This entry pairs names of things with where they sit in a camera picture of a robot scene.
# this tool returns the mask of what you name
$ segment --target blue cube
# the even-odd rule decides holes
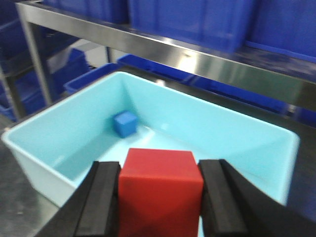
[[[114,115],[114,130],[121,138],[125,138],[136,132],[137,116],[130,111],[122,111]]]

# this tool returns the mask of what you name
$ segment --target metal table surface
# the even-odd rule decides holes
[[[151,81],[163,79],[129,67],[124,67],[119,71],[129,72]],[[163,80],[167,87],[297,133],[300,136],[301,144],[294,169],[288,206],[316,221],[315,128],[213,93],[167,79]],[[11,152],[0,142],[0,237],[32,237],[57,210],[55,205],[31,187]]]

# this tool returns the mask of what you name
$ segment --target blue plastic crate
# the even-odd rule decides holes
[[[53,74],[55,89],[58,93],[64,91],[63,84],[89,71],[84,53],[72,49],[67,64]],[[32,114],[45,106],[37,75],[31,71],[15,83],[26,114]],[[13,110],[6,98],[3,87],[0,85],[0,113],[15,121]]]
[[[288,104],[283,101],[207,78],[196,77],[191,86],[215,92],[278,114],[284,114],[288,108]]]
[[[108,63],[103,65],[100,68],[96,68],[88,73],[85,73],[83,75],[81,75],[78,78],[75,78],[69,82],[67,82],[66,84],[64,84],[64,89],[72,94],[77,92],[78,90],[80,90],[81,88],[85,87],[86,85],[94,82],[95,80],[114,72],[115,70],[117,70],[118,68],[120,68],[120,66],[118,64],[115,63]]]
[[[296,117],[297,121],[312,127],[316,127],[316,111],[300,109]]]
[[[127,0],[44,0],[44,4],[112,23],[128,22]]]
[[[132,54],[125,55],[118,59],[118,64],[122,66],[132,66],[140,70],[148,71],[165,78],[178,81],[183,84],[189,84],[195,75],[183,72],[181,70],[168,67]]]
[[[0,0],[0,25],[16,20],[19,15],[15,3],[22,0]]]
[[[245,39],[256,0],[130,0],[132,27],[232,52]]]
[[[15,86],[24,105],[26,114],[32,114],[35,111],[45,107],[45,101],[37,82],[34,71],[27,73],[25,76],[15,82]],[[9,104],[4,88],[0,85],[0,113],[7,116],[12,121],[16,121],[13,109]]]
[[[19,19],[0,24],[0,48],[3,57],[8,59],[28,49]]]
[[[66,66],[53,74],[55,88],[57,93],[62,93],[64,84],[89,72],[89,66],[85,54],[75,48],[72,49]]]
[[[60,52],[79,39],[77,37],[45,27],[42,28],[42,32],[43,37],[45,38],[44,43],[47,57]]]
[[[246,44],[316,62],[316,1],[261,1]]]

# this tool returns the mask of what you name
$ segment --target bin floor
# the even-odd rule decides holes
[[[71,156],[57,159],[53,167],[74,181],[75,185],[79,185],[94,160],[119,161],[123,166],[128,149],[131,147],[187,150],[193,152],[196,160],[216,158],[170,135],[139,125],[137,133],[124,139],[121,139],[112,128],[107,129]]]

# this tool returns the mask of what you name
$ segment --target stainless steel shelf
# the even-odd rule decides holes
[[[54,96],[36,34],[37,26],[45,26],[188,73],[316,110],[316,83],[307,80],[316,80],[316,65],[313,63],[297,60],[295,64],[295,60],[285,56],[250,48],[234,54],[222,53],[174,39],[144,34],[129,26],[88,19],[42,5],[40,1],[23,1],[17,5],[48,104],[52,103]],[[293,65],[297,65],[297,70],[293,70]]]
[[[53,56],[54,51],[60,45],[71,44],[75,40],[74,37],[68,35],[59,38],[55,35],[47,35],[42,39],[44,40],[47,59]],[[31,55],[28,50],[20,52],[14,57],[2,59],[0,64],[0,81],[17,120],[23,118],[26,115],[26,111],[23,103],[21,103],[21,98],[14,82],[33,69]]]

